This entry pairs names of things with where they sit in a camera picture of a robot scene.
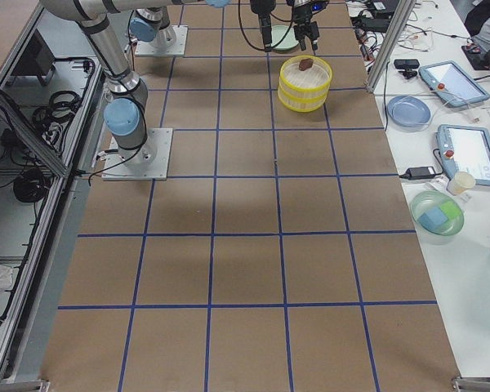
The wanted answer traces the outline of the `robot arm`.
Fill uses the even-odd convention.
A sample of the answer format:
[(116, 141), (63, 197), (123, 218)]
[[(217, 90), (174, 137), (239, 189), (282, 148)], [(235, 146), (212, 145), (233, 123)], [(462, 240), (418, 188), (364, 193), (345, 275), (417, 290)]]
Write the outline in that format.
[[(271, 17), (276, 7), (275, 1), (250, 1), (250, 8), (258, 18), (262, 46), (252, 45), (248, 38), (244, 38), (247, 45), (256, 51), (271, 52), (278, 48), (282, 39), (274, 42), (272, 39)], [(291, 17), (288, 20), (288, 32), (293, 32), (300, 49), (306, 49), (310, 43), (312, 49), (318, 49), (319, 27), (314, 15), (326, 9), (327, 1), (288, 1), (291, 8)], [(143, 8), (135, 11), (128, 23), (129, 34), (140, 42), (147, 42), (151, 46), (164, 49), (176, 42), (176, 35), (170, 24), (166, 7)]]
[(123, 163), (149, 163), (157, 153), (152, 150), (149, 130), (145, 125), (147, 87), (140, 75), (131, 68), (109, 21), (110, 14), (123, 11), (150, 11), (156, 14), (161, 8), (185, 5), (185, 1), (42, 1), (42, 6), (52, 15), (73, 21), (81, 29), (107, 77), (109, 91), (114, 101), (106, 109), (121, 116), (125, 136), (115, 130), (114, 123), (105, 115), (105, 125), (118, 143), (118, 156)]

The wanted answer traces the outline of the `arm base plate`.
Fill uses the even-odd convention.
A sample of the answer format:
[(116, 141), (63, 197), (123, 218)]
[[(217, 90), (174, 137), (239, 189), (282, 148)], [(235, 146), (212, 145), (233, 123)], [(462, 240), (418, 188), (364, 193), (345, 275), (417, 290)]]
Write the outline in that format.
[(184, 56), (188, 30), (186, 25), (169, 25), (159, 30), (153, 41), (137, 43), (136, 57)]
[(103, 180), (166, 180), (172, 147), (172, 128), (149, 128), (147, 141), (133, 158), (135, 151), (118, 148), (111, 137), (109, 147), (116, 149), (105, 159)]

